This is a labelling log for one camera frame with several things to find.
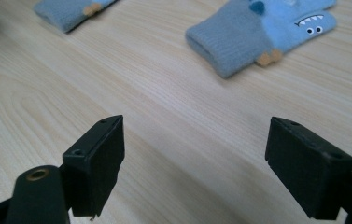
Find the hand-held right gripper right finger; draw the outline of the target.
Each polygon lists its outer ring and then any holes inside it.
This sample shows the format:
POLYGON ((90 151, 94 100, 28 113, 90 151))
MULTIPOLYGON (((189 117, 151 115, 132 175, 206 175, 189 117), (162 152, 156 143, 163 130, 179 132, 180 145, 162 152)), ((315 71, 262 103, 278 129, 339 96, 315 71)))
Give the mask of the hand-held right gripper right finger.
POLYGON ((341 184, 352 174, 352 157, 301 124, 271 118, 265 159, 303 211, 335 220, 341 184))

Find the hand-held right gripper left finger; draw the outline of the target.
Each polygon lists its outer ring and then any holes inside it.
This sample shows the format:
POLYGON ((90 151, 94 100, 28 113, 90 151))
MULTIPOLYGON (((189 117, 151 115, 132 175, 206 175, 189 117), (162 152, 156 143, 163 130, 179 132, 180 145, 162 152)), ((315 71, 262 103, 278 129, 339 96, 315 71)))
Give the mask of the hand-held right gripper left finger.
POLYGON ((99 217, 125 157, 123 116, 97 121, 63 154, 62 178, 75 217, 99 217))

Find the blue monster knit glove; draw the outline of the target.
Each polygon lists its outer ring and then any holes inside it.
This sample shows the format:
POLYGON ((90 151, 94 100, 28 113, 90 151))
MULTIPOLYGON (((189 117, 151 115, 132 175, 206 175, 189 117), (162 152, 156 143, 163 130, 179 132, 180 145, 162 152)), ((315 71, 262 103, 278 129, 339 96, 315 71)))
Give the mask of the blue monster knit glove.
POLYGON ((68 33, 117 0, 40 0, 35 14, 43 21, 68 33))
POLYGON ((328 9, 337 0, 230 0, 186 31, 190 47, 218 75, 256 63, 267 66, 336 26, 328 9))

